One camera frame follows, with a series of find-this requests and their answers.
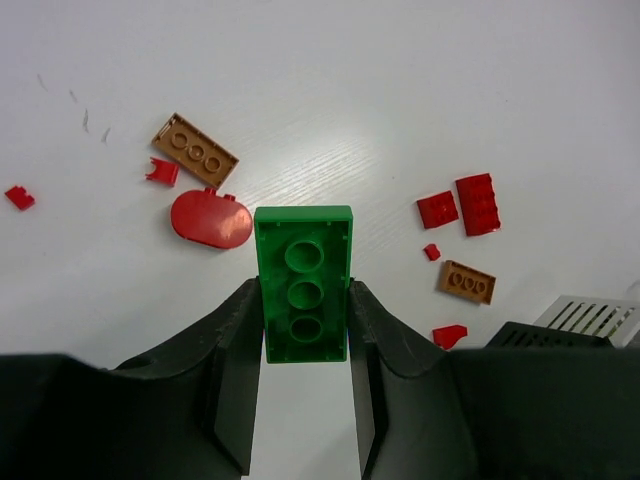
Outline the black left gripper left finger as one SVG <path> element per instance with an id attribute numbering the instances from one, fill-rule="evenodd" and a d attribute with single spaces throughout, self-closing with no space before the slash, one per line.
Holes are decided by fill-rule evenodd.
<path id="1" fill-rule="evenodd" d="M 250 470 L 262 348 L 257 280 L 115 369 L 1 359 L 5 479 L 238 479 Z"/>

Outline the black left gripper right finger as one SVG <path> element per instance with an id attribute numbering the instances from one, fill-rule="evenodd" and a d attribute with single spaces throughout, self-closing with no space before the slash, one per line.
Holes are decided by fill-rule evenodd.
<path id="1" fill-rule="evenodd" d="M 349 349 L 365 479 L 635 479 L 635 348 L 446 351 L 360 281 Z"/>

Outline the green long lego brick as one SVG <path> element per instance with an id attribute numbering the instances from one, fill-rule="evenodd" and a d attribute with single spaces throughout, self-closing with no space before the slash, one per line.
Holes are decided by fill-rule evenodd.
<path id="1" fill-rule="evenodd" d="M 352 233 L 353 213 L 347 205 L 256 209 L 269 363 L 346 359 Z"/>

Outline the orange brown lego brick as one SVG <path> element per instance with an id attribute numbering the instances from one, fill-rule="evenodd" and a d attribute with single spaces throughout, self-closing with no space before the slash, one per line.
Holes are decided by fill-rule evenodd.
<path id="1" fill-rule="evenodd" d="M 172 114 L 154 135 L 151 145 L 215 189 L 239 163 L 236 156 L 178 113 Z"/>

